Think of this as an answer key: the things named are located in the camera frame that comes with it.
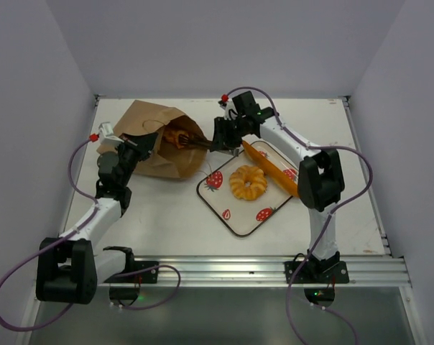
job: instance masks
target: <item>white tabletop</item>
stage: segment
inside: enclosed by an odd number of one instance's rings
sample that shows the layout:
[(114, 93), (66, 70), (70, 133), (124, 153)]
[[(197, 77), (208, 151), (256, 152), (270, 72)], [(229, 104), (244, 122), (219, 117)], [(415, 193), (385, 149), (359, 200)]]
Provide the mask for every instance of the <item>white tabletop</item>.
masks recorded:
[[(213, 135), (213, 119), (222, 116), (215, 99), (142, 99), (174, 106), (193, 118), (208, 138)], [(129, 108), (132, 99), (101, 99), (93, 123), (93, 131), (103, 121), (113, 125)], [(265, 100), (258, 100), (267, 106)], [(340, 100), (277, 99), (283, 119), (304, 137), (316, 144), (339, 144), (354, 147), (354, 141)], [(253, 142), (256, 137), (245, 138)], [(95, 194), (98, 154), (97, 144), (90, 144), (81, 168), (78, 187)], [(340, 152), (345, 191), (342, 200), (364, 185), (364, 175), (356, 156)], [(207, 161), (213, 169), (231, 157), (213, 152)], [(209, 167), (204, 164), (203, 171)], [(199, 199), (196, 185), (204, 178), (198, 172), (189, 180), (165, 180), (133, 175), (128, 186), (132, 190), (131, 205), (124, 216), (103, 236), (95, 251), (106, 246), (131, 247), (136, 255), (294, 255), (306, 252), (310, 243), (307, 208), (298, 199), (291, 199), (251, 236), (235, 237)], [(76, 195), (68, 216), (70, 228), (91, 206)], [(338, 249), (342, 255), (384, 254), (371, 201), (368, 194), (343, 207), (336, 216)]]

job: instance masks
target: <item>red connector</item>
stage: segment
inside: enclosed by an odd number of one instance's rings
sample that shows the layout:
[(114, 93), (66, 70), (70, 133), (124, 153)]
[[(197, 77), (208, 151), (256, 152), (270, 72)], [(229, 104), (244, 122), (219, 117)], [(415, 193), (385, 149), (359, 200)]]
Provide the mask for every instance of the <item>red connector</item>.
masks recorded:
[(92, 142), (97, 142), (97, 141), (99, 140), (99, 134), (96, 134), (96, 133), (91, 134), (91, 135), (89, 136), (89, 139), (90, 139)]

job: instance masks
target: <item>red strawberry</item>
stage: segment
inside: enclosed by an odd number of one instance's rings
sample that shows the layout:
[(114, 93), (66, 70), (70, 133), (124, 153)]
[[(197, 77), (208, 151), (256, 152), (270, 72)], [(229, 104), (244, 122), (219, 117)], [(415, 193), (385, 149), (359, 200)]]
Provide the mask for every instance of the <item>red strawberry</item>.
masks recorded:
[(206, 178), (206, 187), (211, 191), (218, 190), (223, 182), (223, 176), (220, 171), (215, 171), (211, 176)]
[(261, 210), (257, 214), (257, 216), (255, 217), (255, 219), (257, 221), (265, 221), (265, 220), (267, 220), (273, 214), (274, 210), (276, 210), (276, 208), (271, 208), (271, 207), (264, 208), (263, 210)]
[(295, 177), (297, 177), (297, 170), (296, 169), (286, 169), (282, 171), (284, 174), (288, 176), (289, 179), (295, 181)]
[(223, 213), (222, 213), (222, 217), (223, 219), (225, 219), (226, 221), (228, 221), (231, 217), (231, 213), (229, 209), (226, 209)]

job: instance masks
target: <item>brown paper bag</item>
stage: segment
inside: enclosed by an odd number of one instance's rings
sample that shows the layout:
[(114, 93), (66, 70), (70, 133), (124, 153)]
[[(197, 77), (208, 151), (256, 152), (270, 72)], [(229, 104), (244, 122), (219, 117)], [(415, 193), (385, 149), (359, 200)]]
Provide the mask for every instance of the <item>brown paper bag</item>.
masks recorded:
[[(159, 104), (134, 101), (114, 127), (114, 134), (143, 135), (158, 133), (151, 157), (139, 162), (134, 173), (161, 178), (189, 178), (203, 164), (207, 151), (205, 149), (178, 149), (175, 145), (162, 140), (164, 127), (171, 126), (184, 129), (204, 137), (201, 128), (183, 111)], [(101, 145), (99, 154), (113, 151), (113, 147)]]

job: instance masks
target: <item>long orange bread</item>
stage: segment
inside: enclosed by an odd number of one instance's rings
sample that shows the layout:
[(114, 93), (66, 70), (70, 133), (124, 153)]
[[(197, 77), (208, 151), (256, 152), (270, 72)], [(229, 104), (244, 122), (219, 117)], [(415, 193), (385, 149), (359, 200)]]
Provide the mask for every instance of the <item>long orange bread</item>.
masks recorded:
[(257, 167), (263, 170), (263, 172), (270, 176), (279, 187), (284, 189), (290, 195), (299, 198), (297, 183), (292, 181), (285, 175), (280, 169), (276, 167), (273, 163), (271, 163), (267, 158), (263, 157), (263, 155), (254, 149), (248, 142), (243, 140), (244, 152), (251, 159)]

